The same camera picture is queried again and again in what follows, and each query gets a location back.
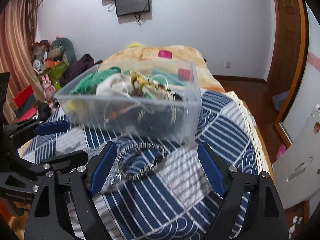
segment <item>dark purple cloth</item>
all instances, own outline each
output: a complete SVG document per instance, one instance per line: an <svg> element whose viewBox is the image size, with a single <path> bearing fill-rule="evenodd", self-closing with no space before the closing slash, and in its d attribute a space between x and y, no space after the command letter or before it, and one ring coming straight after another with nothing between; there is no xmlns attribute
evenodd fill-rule
<svg viewBox="0 0 320 240"><path fill-rule="evenodd" d="M59 78L61 87L64 87L78 75L91 68L95 64L102 63L102 60L94 63L94 59L89 54L84 54L80 60L68 67Z"/></svg>

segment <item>blue gripper pad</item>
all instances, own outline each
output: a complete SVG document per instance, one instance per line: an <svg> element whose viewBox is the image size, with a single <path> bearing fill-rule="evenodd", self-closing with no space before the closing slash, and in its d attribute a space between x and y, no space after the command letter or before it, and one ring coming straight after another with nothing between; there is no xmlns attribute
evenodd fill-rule
<svg viewBox="0 0 320 240"><path fill-rule="evenodd" d="M67 121L47 122L39 124L33 132L37 135L44 136L48 134L65 132L69 129L69 127L70 124Z"/></svg>
<svg viewBox="0 0 320 240"><path fill-rule="evenodd" d="M113 142L108 142L102 149L99 155L91 158L92 161L98 161L95 170L91 176L91 187L89 192L92 196L102 190L102 187L107 179L107 176L112 168L113 163L117 157L117 146Z"/></svg>
<svg viewBox="0 0 320 240"><path fill-rule="evenodd" d="M202 143L198 145L198 159L204 169L212 190L218 193L220 197L224 198L227 191L223 186L223 176Z"/></svg>

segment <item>transparent plastic box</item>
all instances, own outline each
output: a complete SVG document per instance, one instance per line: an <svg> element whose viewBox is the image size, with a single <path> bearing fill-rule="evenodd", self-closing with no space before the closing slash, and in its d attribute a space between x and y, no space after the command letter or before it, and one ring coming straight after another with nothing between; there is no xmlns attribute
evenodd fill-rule
<svg viewBox="0 0 320 240"><path fill-rule="evenodd" d="M70 91L82 78L113 66L121 68L122 73L136 70L164 85L168 82L168 88L182 100L153 100L122 95L70 95ZM96 65L60 89L55 97L70 121L76 124L122 135L180 142L194 139L201 111L201 95L194 63L179 60L123 61Z"/></svg>

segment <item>monitor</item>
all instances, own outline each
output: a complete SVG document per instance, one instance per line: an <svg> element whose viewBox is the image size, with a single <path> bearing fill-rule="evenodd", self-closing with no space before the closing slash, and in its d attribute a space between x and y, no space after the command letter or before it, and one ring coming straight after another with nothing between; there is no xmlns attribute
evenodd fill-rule
<svg viewBox="0 0 320 240"><path fill-rule="evenodd" d="M149 0L115 0L117 16L150 11Z"/></svg>

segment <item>green knitted fabric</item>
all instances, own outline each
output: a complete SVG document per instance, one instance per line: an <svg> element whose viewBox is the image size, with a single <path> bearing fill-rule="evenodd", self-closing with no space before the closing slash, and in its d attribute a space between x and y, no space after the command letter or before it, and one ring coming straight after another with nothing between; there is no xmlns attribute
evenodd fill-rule
<svg viewBox="0 0 320 240"><path fill-rule="evenodd" d="M111 67L108 70L103 70L89 74L70 91L70 95L94 95L97 90L97 86L106 78L114 73L121 73L121 69L118 67Z"/></svg>

